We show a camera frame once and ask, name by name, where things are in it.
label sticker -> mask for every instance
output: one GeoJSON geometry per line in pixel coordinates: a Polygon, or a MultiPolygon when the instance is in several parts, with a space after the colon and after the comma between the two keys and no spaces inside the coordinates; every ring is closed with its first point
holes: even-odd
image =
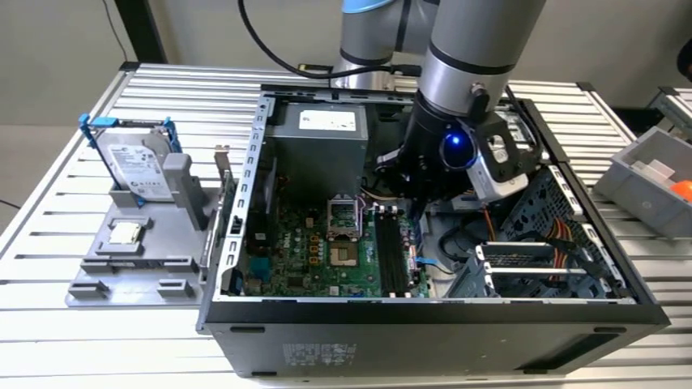
{"type": "Polygon", "coordinates": [[[357,344],[285,343],[283,357],[291,366],[351,365],[357,357],[357,344]]]}
{"type": "Polygon", "coordinates": [[[109,152],[130,190],[146,200],[171,200],[171,189],[154,151],[145,146],[111,144],[109,152]]]}
{"type": "Polygon", "coordinates": [[[342,111],[301,112],[299,128],[302,130],[355,131],[357,113],[342,111]]]}

aluminum workbench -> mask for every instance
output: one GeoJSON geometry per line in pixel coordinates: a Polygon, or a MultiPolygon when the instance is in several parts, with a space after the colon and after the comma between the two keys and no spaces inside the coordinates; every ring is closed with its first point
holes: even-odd
{"type": "MultiPolygon", "coordinates": [[[[118,73],[94,116],[177,122],[205,186],[218,186],[214,148],[242,168],[262,83],[326,85],[279,71],[142,65],[118,73]]],[[[610,156],[634,140],[597,92],[575,83],[515,81],[535,101],[582,180],[593,186],[610,156]]],[[[415,90],[401,78],[398,89],[415,90]]],[[[69,309],[66,291],[111,204],[106,167],[77,131],[0,237],[0,387],[478,387],[466,377],[242,380],[211,336],[195,332],[197,307],[69,309]]],[[[673,325],[565,378],[483,382],[563,389],[692,387],[692,242],[665,241],[595,198],[673,325]]]]}

